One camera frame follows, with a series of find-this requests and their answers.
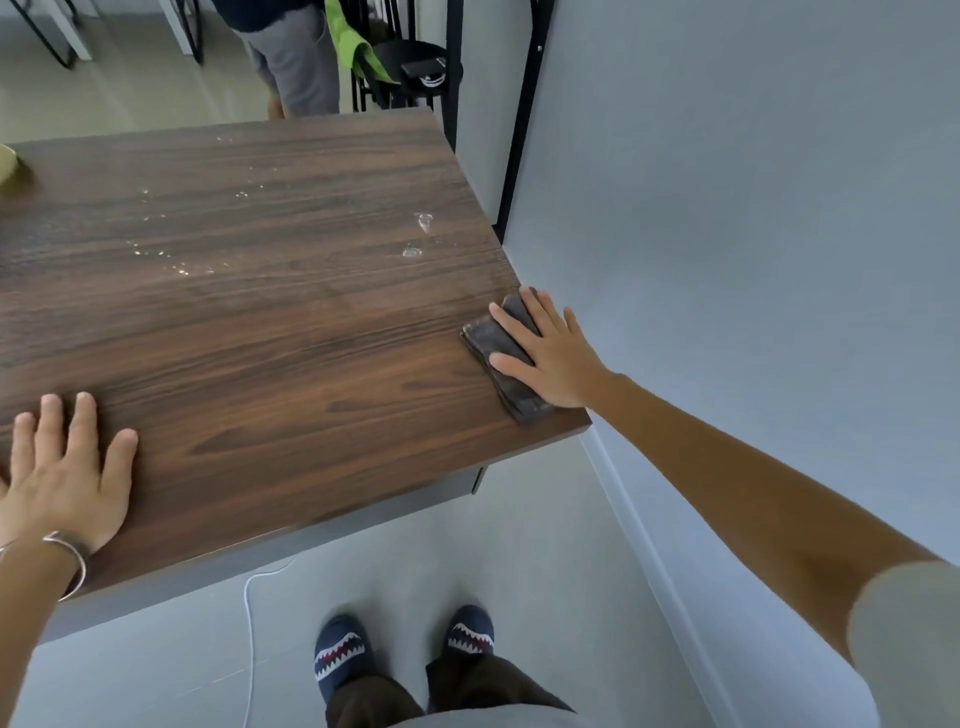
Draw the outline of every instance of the person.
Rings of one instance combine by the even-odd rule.
[[[521,289],[539,335],[491,303],[527,364],[491,365],[560,407],[587,407],[630,440],[731,551],[869,685],[883,728],[960,725],[960,570],[826,486],[607,369],[569,308]],[[120,432],[103,471],[93,398],[80,395],[64,450],[60,401],[13,427],[11,488],[0,498],[0,719],[6,725],[30,652],[76,564],[40,534],[72,533],[91,551],[126,514],[136,436]],[[533,726],[587,722],[493,654],[489,615],[468,605],[427,668],[432,715],[377,670],[363,625],[332,619],[317,640],[315,675],[330,728]]]
[[[314,0],[213,0],[270,90],[267,116],[340,111],[340,72],[326,16]]]

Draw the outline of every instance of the forearm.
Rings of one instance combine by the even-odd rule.
[[[733,553],[850,659],[847,619],[885,570],[937,557],[817,481],[622,375],[589,407],[629,439]]]
[[[0,556],[0,726],[10,722],[30,655],[76,570],[69,551],[39,537]]]

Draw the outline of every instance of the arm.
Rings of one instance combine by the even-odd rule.
[[[96,402],[86,393],[77,396],[65,449],[59,397],[41,400],[36,432],[30,413],[13,423],[11,485],[0,481],[0,726],[10,722],[30,655],[77,570],[73,554],[42,539],[63,531],[93,552],[113,538],[127,515],[136,443],[132,430],[119,432],[101,472]]]
[[[898,564],[937,560],[860,506],[779,460],[613,374],[573,311],[521,289],[536,336],[499,306],[491,314],[535,362],[504,354],[491,365],[545,400],[589,407],[630,440],[730,550],[844,658],[853,603]]]

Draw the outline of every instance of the wooden table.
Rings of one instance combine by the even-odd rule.
[[[139,430],[90,590],[582,430],[459,341],[517,280],[432,115],[59,139],[0,197],[0,429],[93,392]]]

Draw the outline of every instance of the brown pants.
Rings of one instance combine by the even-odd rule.
[[[445,654],[426,666],[432,712],[498,705],[570,707],[493,655]],[[423,709],[396,680],[386,675],[355,678],[333,693],[326,706],[328,728],[386,728],[423,715]]]

